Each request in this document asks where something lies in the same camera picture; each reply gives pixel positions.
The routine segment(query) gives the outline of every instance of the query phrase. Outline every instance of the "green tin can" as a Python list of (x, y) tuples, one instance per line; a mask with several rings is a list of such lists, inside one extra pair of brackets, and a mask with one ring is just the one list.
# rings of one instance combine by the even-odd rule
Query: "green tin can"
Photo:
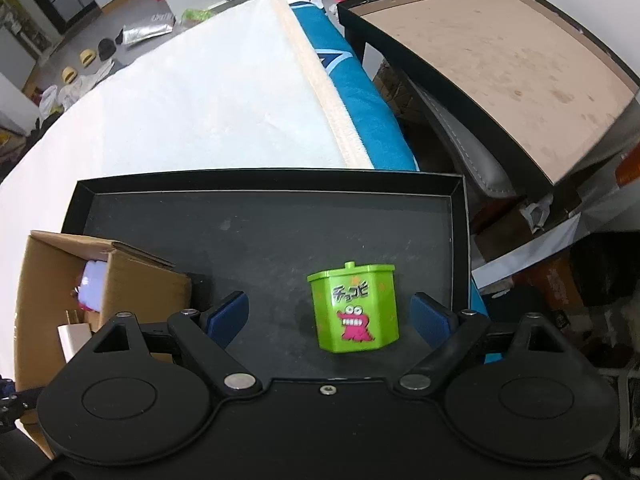
[(311, 284), (320, 348), (334, 353), (376, 350), (399, 337), (393, 265), (323, 270)]

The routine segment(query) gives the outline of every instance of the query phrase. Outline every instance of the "black tray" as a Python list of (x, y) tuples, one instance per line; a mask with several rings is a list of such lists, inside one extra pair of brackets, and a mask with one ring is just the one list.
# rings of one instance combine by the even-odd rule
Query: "black tray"
[[(468, 308), (461, 176), (388, 171), (208, 170), (78, 182), (63, 233), (114, 238), (175, 264), (194, 306), (244, 290), (251, 311), (227, 351), (273, 377), (391, 377), (429, 351), (409, 300)], [(309, 274), (394, 264), (400, 339), (372, 352), (318, 348)]]
[[(369, 23), (358, 13), (358, 7), (379, 0), (344, 0), (338, 3), (338, 18), (345, 28), (345, 37), (352, 48), (364, 54), (365, 43), (378, 50), (395, 68), (405, 72), (412, 81), (428, 89), (462, 124), (492, 153), (509, 178), (527, 191), (529, 196), (542, 197), (553, 184), (535, 161), (476, 101), (452, 83), (439, 70), (425, 62), (415, 52)], [(546, 0), (535, 0), (550, 9), (569, 26), (580, 31), (604, 54), (609, 56), (626, 75), (640, 86), (640, 78), (615, 52), (602, 43), (583, 25)]]

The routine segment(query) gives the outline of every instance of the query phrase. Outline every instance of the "metal screw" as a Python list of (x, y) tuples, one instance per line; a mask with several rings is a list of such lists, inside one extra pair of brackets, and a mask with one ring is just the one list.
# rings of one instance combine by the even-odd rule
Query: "metal screw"
[(400, 386), (407, 390), (426, 390), (431, 379), (422, 374), (408, 374), (400, 378)]
[(320, 393), (323, 395), (335, 395), (338, 393), (338, 388), (330, 384), (325, 384), (324, 386), (320, 386)]
[(232, 390), (246, 390), (255, 384), (255, 377), (249, 374), (231, 374), (225, 377), (225, 384)]

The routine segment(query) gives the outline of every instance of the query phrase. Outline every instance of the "can lid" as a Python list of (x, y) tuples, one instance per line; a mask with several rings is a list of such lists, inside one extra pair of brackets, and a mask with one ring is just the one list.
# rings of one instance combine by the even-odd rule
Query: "can lid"
[(346, 262), (343, 269), (321, 270), (320, 272), (307, 276), (306, 280), (308, 282), (314, 282), (315, 280), (333, 278), (335, 276), (353, 276), (355, 274), (362, 274), (363, 272), (393, 272), (394, 270), (396, 270), (395, 265), (377, 264), (356, 267), (356, 262)]

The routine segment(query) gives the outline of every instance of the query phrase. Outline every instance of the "white plastic bag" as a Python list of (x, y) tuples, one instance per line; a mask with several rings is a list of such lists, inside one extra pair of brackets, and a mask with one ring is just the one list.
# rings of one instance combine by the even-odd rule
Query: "white plastic bag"
[(58, 85), (51, 85), (42, 93), (42, 99), (40, 99), (40, 119), (44, 121), (51, 115), (51, 110), (58, 105)]

